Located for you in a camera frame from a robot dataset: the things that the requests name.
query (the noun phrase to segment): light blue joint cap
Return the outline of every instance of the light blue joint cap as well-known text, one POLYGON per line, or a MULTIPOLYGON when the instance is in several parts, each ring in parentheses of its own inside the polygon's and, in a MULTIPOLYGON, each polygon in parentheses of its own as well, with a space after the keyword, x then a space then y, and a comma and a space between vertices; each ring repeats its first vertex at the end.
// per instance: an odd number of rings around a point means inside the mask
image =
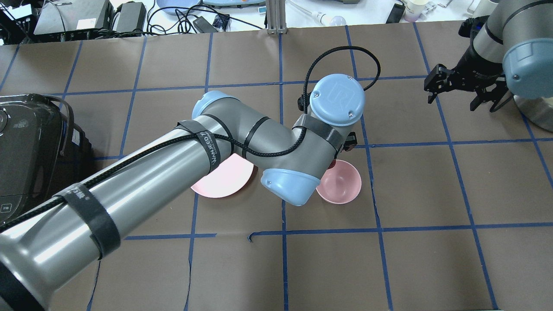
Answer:
POLYGON ((194 105, 194 109, 192 109, 192 119, 195 119, 197 116, 201 115, 204 112, 205 108, 211 105, 214 101, 220 100, 220 99, 238 100, 236 97, 226 95, 221 91, 209 91, 205 93, 202 96, 202 98, 196 102, 196 105, 194 105))
POLYGON ((521 42, 503 58, 507 86, 526 99, 553 97, 553 39, 521 42))
POLYGON ((332 74, 317 82, 309 105, 320 120, 333 126, 350 126, 361 118, 365 94, 354 78, 332 74))
POLYGON ((321 180, 295 170, 269 168, 263 171, 261 183, 286 202, 302 206, 307 203, 321 180))

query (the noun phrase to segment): white label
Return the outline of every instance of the white label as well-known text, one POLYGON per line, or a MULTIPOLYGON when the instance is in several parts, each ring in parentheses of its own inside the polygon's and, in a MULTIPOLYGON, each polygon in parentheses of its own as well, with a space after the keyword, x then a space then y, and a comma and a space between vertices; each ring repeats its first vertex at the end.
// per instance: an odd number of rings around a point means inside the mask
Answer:
POLYGON ((81 135, 76 129, 73 129, 73 138, 71 141, 77 146, 81 145, 81 135))
POLYGON ((79 19, 77 22, 77 30, 90 29, 96 27, 96 18, 79 19))

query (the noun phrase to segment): grid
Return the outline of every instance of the grid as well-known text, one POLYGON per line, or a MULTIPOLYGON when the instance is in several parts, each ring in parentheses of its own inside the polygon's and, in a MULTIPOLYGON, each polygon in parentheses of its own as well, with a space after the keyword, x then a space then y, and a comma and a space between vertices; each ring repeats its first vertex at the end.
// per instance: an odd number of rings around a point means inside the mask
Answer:
MULTIPOLYGON (((419 30, 416 26, 416 24, 413 24, 414 32, 417 37, 417 41, 419 43, 420 52, 422 54, 422 58, 425 63, 425 67, 427 72, 430 72, 429 63, 426 58, 425 49, 423 47, 423 43, 421 41, 419 30)), ((345 26, 345 36, 347 38, 348 43, 351 45, 352 40, 349 33, 349 27, 345 26)), ((73 62, 71 72, 69 75, 69 78, 67 80, 65 90, 63 93, 53 94, 56 96, 62 96, 65 98, 68 95, 92 95, 92 94, 115 94, 115 93, 131 93, 131 101, 128 106, 128 114, 126 119, 126 124, 123 131, 123 138, 121 142, 121 148, 119 151, 119 154, 116 155, 108 155, 104 157, 97 157, 95 160, 109 160, 109 159, 120 159, 125 156, 123 153, 126 138, 127 138, 127 132, 129 128, 129 123, 131 120, 131 115, 133 112, 133 104, 135 95, 138 92, 148 92, 148 91, 163 91, 163 90, 187 90, 187 89, 203 89, 204 91, 208 91, 212 88, 220 88, 220 87, 243 87, 243 86, 265 86, 265 85, 278 85, 279 86, 279 111, 280 111, 280 123, 284 123, 284 103, 283 103, 283 86, 284 85, 290 85, 290 84, 302 84, 302 81, 284 81, 283 79, 283 47, 282 47, 282 35, 279 35, 278 37, 278 47, 279 47, 279 81, 275 82, 263 82, 263 83, 249 83, 249 84, 224 84, 224 85, 211 85, 210 84, 210 65, 211 65, 211 54, 212 54, 212 43, 213 43, 213 34, 210 34, 209 38, 209 45, 208 45, 208 56, 207 56, 207 68, 206 68, 206 79, 204 85, 197 85, 197 86, 182 86, 182 87, 156 87, 156 88, 138 88, 138 81, 140 77, 140 70, 142 67, 142 62, 144 59, 144 52, 146 50, 148 39, 144 38, 143 44, 142 44, 142 51, 140 54, 140 61, 138 63, 138 69, 136 72, 135 80, 134 80, 134 86, 132 89, 122 89, 122 90, 105 90, 105 91, 90 91, 90 92, 68 92, 69 86, 71 84, 71 79, 73 77, 73 74, 75 72, 75 67, 77 65, 77 62, 79 60, 79 55, 81 53, 82 48, 82 42, 79 43, 79 48, 76 52, 75 60, 73 62)), ((15 53, 13 54, 13 57, 11 58, 11 61, 9 63, 7 72, 5 76, 2 79, 2 82, 0 84, 0 91, 2 90, 2 87, 6 83, 7 77, 10 74, 12 65, 16 59, 16 56, 19 51, 19 46, 17 46, 15 53)), ((353 52, 350 53, 351 56, 351 62, 353 65, 353 74, 355 79, 358 81, 370 81, 374 78, 372 77, 359 77, 357 74, 357 67, 356 67, 356 60, 354 57, 353 52)), ((381 77, 381 80, 398 80, 398 79, 420 79, 424 78, 425 76, 388 76, 388 77, 381 77)), ((310 83, 316 83, 318 80, 312 80, 310 83)), ((538 145, 538 142, 547 142, 547 141, 553 141, 553 138, 536 138, 528 120, 521 115, 521 118, 524 121, 524 124, 526 126, 526 129, 528 130, 528 134, 530 138, 524 138, 524 139, 497 139, 492 141, 453 141, 450 136, 450 132, 448 130, 448 126, 446 123, 446 118, 444 115, 444 112, 442 110, 442 105, 440 102, 440 98, 438 97, 436 99, 436 105, 439 111, 439 115, 441 118, 441 122, 444 128, 444 132, 446 135, 447 140, 446 141, 436 141, 436 142, 410 142, 410 143, 382 143, 382 144, 371 144, 369 137, 367 135, 366 130, 366 124, 365 119, 362 116, 361 117, 361 127, 363 131, 363 138, 364 142, 361 145, 358 145, 357 149, 364 149, 366 152, 367 157, 367 163, 368 163, 368 174, 369 174, 369 182, 372 190, 372 202, 374 206, 374 213, 376 217, 376 227, 368 227, 368 228, 356 228, 356 229, 318 229, 318 230, 288 230, 286 226, 286 204, 284 201, 281 202, 281 217, 282 217, 282 228, 280 231, 260 231, 260 232, 254 232, 252 233, 248 238, 253 239, 255 236, 281 236, 282 238, 282 254, 283 254, 283 292, 284 292, 284 310, 287 311, 289 309, 289 295, 288 295, 288 254, 287 254, 287 237, 291 235, 317 235, 317 234, 342 234, 342 233, 364 233, 364 232, 372 232, 378 234, 378 241, 379 241, 379 247, 380 247, 380 257, 382 260, 382 274, 384 277, 384 286, 385 286, 385 292, 387 296, 387 302, 388 302, 388 308, 389 310, 394 310, 393 305, 393 295, 392 290, 390 289, 390 280, 388 275, 388 265, 387 265, 387 256, 385 253, 385 244, 384 244, 384 238, 383 233, 384 232, 406 232, 406 231, 442 231, 442 230, 471 230, 472 235, 474 237, 474 243, 476 245, 477 251, 478 251, 478 257, 482 266, 482 273, 484 275, 484 279, 486 281, 486 286, 488 289, 489 299, 491 301, 493 309, 498 309, 500 305, 498 305, 494 290, 493 290, 493 284, 490 280, 488 269, 486 265, 486 259, 484 258, 484 254, 482 251, 482 246, 480 243, 479 235, 477 229, 499 229, 499 228, 514 228, 514 227, 553 227, 553 222, 525 222, 525 223, 505 223, 505 224, 475 224, 471 207, 468 200, 468 195, 465 190, 465 184, 463 182, 462 172, 459 166, 459 163, 457 161, 456 153, 454 146, 457 145, 467 145, 467 144, 504 144, 504 143, 520 143, 520 142, 527 142, 532 143, 536 154, 538 155, 541 165, 543 166, 544 172, 549 180, 549 183, 551 187, 553 188, 553 178, 551 176, 550 170, 547 167, 546 160, 544 158, 544 155, 540 149, 540 146, 538 145), (451 225, 451 226, 412 226, 412 227, 384 227, 382 226, 380 222, 380 217, 378 214, 378 198, 375 196, 374 193, 374 173, 373 173, 373 164, 372 164, 372 158, 371 158, 371 150, 375 148, 401 148, 401 147, 416 147, 416 146, 448 146, 450 153, 451 153, 451 159, 453 161, 453 164, 455 166, 455 171, 457 174, 457 179, 459 183, 459 187, 461 189, 463 201, 466 207, 467 216, 469 219, 469 225, 451 225)), ((193 257, 194 257, 194 241, 196 238, 202 239, 202 238, 210 238, 215 237, 216 233, 211 234, 198 234, 196 233, 196 218, 197 218, 197 212, 198 212, 198 201, 199 197, 197 194, 194 196, 194 207, 193 207, 193 213, 192 213, 192 225, 190 229, 190 234, 180 234, 180 235, 140 235, 140 236, 129 236, 126 238, 126 240, 160 240, 160 239, 189 239, 190 240, 190 246, 189 246, 189 256, 188 261, 190 265, 190 270, 192 270, 193 267, 193 257)), ((96 272, 96 281, 98 274, 100 273, 100 264, 98 264, 98 269, 96 272)), ((94 291, 92 292, 92 296, 90 298, 89 304, 87 306, 87 311, 91 310, 93 305, 93 299, 94 299, 94 291)), ((188 301, 186 302, 186 305, 184 306, 184 310, 188 310, 188 301)))

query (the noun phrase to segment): pink plate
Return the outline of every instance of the pink plate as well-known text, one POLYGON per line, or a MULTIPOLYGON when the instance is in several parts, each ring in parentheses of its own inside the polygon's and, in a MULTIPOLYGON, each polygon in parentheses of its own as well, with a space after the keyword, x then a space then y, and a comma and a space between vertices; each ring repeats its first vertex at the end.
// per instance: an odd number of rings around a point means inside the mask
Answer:
POLYGON ((317 192, 325 201, 333 204, 351 202, 361 191, 359 171, 346 161, 336 160, 336 165, 326 170, 317 192))
POLYGON ((190 188, 207 198, 222 198, 239 191, 252 172, 253 164, 234 153, 190 188))

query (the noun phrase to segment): robotic arm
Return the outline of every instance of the robotic arm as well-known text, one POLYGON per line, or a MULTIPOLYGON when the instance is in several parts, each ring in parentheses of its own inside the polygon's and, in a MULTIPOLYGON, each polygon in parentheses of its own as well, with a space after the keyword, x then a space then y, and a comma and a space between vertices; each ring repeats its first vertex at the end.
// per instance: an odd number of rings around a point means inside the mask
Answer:
POLYGON ((469 48, 453 69, 437 64, 424 81, 432 103, 442 92, 476 92, 471 111, 511 91, 527 99, 553 97, 553 2, 503 0, 488 17, 470 18, 459 35, 469 48))
POLYGON ((363 88, 341 74, 316 84, 293 129, 232 96, 206 93, 194 120, 61 191, 69 205, 54 197, 33 210, 49 211, 0 231, 0 310, 47 310, 58 288, 233 152, 264 169, 271 192, 305 204, 337 153, 352 147, 346 138, 363 108, 363 88))

